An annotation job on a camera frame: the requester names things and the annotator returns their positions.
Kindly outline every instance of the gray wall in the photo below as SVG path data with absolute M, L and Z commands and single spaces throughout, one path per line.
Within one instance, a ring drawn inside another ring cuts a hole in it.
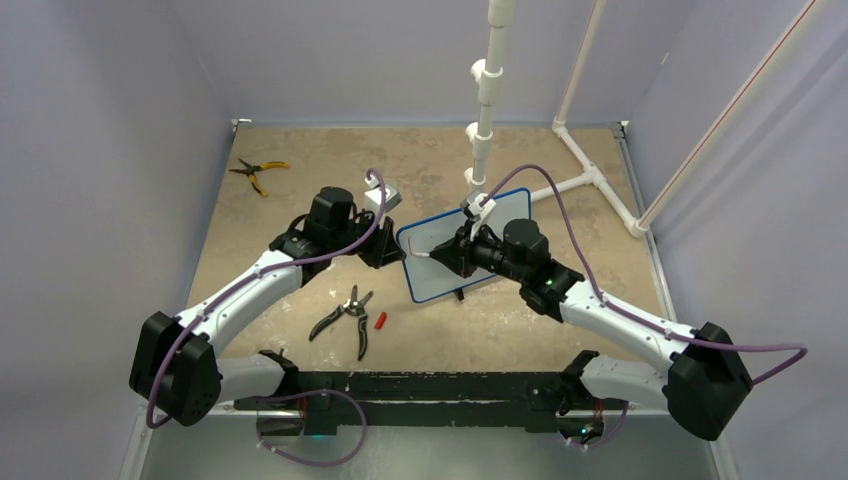
M 173 0 L 230 115 L 266 122 L 471 121 L 485 0 Z M 695 0 L 608 3 L 569 121 L 630 118 Z M 550 122 L 592 0 L 519 1 L 498 121 Z
M 0 477 L 116 478 L 142 321 L 184 305 L 228 122 L 164 1 L 0 4 Z
M 628 131 L 646 201 L 802 4 L 698 3 Z M 737 343 L 810 347 L 729 425 L 742 478 L 843 478 L 848 469 L 848 4 L 828 5 L 654 224 L 682 321 L 719 323 Z M 781 358 L 745 356 L 752 373 Z

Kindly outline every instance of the red wire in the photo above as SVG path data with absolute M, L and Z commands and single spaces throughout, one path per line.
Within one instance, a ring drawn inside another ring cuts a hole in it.
M 766 65 L 768 65 L 768 63 L 771 61 L 772 57 L 774 57 L 774 54 L 777 53 L 778 50 L 780 50 L 780 47 L 783 45 L 783 42 L 785 42 L 786 39 L 789 38 L 789 35 L 791 35 L 792 31 L 795 30 L 795 27 L 797 27 L 798 24 L 801 23 L 801 20 L 803 20 L 804 17 L 807 15 L 807 12 L 809 12 L 810 9 L 813 7 L 813 5 L 816 4 L 816 1 L 817 0 L 813 0 L 812 2 L 810 2 L 810 4 L 807 5 L 807 8 L 804 9 L 804 11 L 801 13 L 801 16 L 799 16 L 798 19 L 795 20 L 795 23 L 792 24 L 792 27 L 789 28 L 789 30 L 786 32 L 786 34 L 783 36 L 783 38 L 780 39 L 780 42 L 777 44 L 777 46 L 774 47 L 774 50 L 771 51 L 769 56 L 766 57 L 766 60 L 763 62 L 763 64 L 760 65 L 760 68 L 758 68 L 757 71 L 754 73 L 754 76 L 752 76 L 751 79 L 748 80 L 748 83 L 745 84 L 745 87 L 742 88 L 742 91 L 739 92 L 738 95 L 736 95 L 736 98 L 733 99 L 733 102 L 730 104 L 730 106 L 727 108 L 727 110 L 724 112 L 724 114 L 721 116 L 721 118 L 719 118 L 718 121 L 716 122 L 716 124 L 713 125 L 713 128 L 710 129 L 710 131 L 707 133 L 707 136 L 705 136 L 704 139 L 701 140 L 701 143 L 698 144 L 697 148 L 695 148 L 695 151 L 693 151 L 692 154 L 689 155 L 689 158 L 686 159 L 686 161 L 683 163 L 683 166 L 677 171 L 676 174 L 674 174 L 674 177 L 672 177 L 671 181 L 668 183 L 668 185 L 666 185 L 665 189 L 663 189 L 663 191 L 660 192 L 660 196 L 657 197 L 656 200 L 654 200 L 654 203 L 651 204 L 650 208 L 648 208 L 648 211 L 646 211 L 645 214 L 642 215 L 642 220 L 644 220 L 645 217 L 647 217 L 648 214 L 650 214 L 651 211 L 654 210 L 654 208 L 656 208 L 657 204 L 659 204 L 659 201 L 665 196 L 666 193 L 668 193 L 671 186 L 674 185 L 674 183 L 677 181 L 677 179 L 680 177 L 680 175 L 683 173 L 683 171 L 686 170 L 686 166 L 689 165 L 692 162 L 692 160 L 695 158 L 695 156 L 698 155 L 698 152 L 700 152 L 701 149 L 704 147 L 704 145 L 707 143 L 707 140 L 709 140 L 710 137 L 713 136 L 713 133 L 715 133 L 716 129 L 718 129 L 718 126 L 721 125 L 721 122 L 723 122 L 724 119 L 727 118 L 727 115 L 730 114 L 730 111 L 733 110 L 733 107 L 736 106 L 736 103 L 739 102 L 739 99 L 742 98 L 742 95 L 744 95 L 745 92 L 748 91 L 748 87 L 750 87 L 751 84 L 754 83 L 754 80 L 757 79 L 757 77 L 760 75 L 760 73 L 763 71 L 763 69 L 766 67 Z M 643 226 L 642 220 L 639 221 L 640 227 Z

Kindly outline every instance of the red object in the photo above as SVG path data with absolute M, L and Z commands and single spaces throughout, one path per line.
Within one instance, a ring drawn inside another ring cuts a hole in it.
M 374 325 L 374 328 L 379 330 L 383 328 L 384 323 L 386 323 L 386 312 L 380 314 L 380 318 L 377 319 L 377 323 Z

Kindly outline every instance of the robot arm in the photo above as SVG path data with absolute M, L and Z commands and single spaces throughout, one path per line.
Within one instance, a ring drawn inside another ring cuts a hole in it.
M 718 437 L 750 392 L 751 378 L 737 352 L 710 350 L 684 340 L 732 343 L 724 330 L 710 323 L 693 329 L 670 322 L 609 294 L 599 299 L 582 274 L 551 258 L 548 239 L 536 222 L 512 220 L 500 239 L 487 225 L 480 225 L 473 208 L 466 209 L 466 214 L 470 219 L 453 238 L 431 251 L 430 258 L 462 277 L 483 268 L 514 280 L 521 284 L 521 298 L 535 312 L 585 328 L 643 360 L 624 362 L 584 352 L 588 355 L 572 363 L 571 373 L 576 369 L 582 385 L 578 396 L 665 409 L 694 435 L 707 440 Z M 608 308 L 611 300 L 663 333 Z
M 359 212 L 347 190 L 325 187 L 312 201 L 308 214 L 298 217 L 253 265 L 224 288 L 174 317 L 157 312 L 145 321 L 130 373 L 130 387 L 150 397 L 157 371 L 177 337 L 198 317 L 202 320 L 186 337 L 168 364 L 156 395 L 156 406 L 184 426 L 199 421 L 216 403 L 276 392 L 286 361 L 271 352 L 247 358 L 221 359 L 226 346 L 272 304 L 306 285 L 330 266 L 331 260 L 279 268 L 294 260 L 315 258 L 338 251 L 360 240 L 376 221 L 380 188 L 365 194 Z M 400 203 L 400 194 L 386 185 L 388 212 Z M 385 217 L 379 226 L 348 255 L 380 268 L 405 256 L 394 241 L 394 223 Z M 207 315 L 204 312 L 215 308 Z

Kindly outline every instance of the yellow handled pliers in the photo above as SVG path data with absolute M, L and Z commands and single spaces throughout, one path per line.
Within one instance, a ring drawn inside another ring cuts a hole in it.
M 241 158 L 239 158 L 239 162 L 244 165 L 245 168 L 231 168 L 230 171 L 234 173 L 240 173 L 242 175 L 247 175 L 247 178 L 250 179 L 250 184 L 253 185 L 253 189 L 256 190 L 256 193 L 262 195 L 263 197 L 268 196 L 268 192 L 262 190 L 262 187 L 259 186 L 259 182 L 256 181 L 256 172 L 261 172 L 262 170 L 268 170 L 269 168 L 289 168 L 289 164 L 286 162 L 268 162 L 261 163 L 259 165 L 251 165 Z

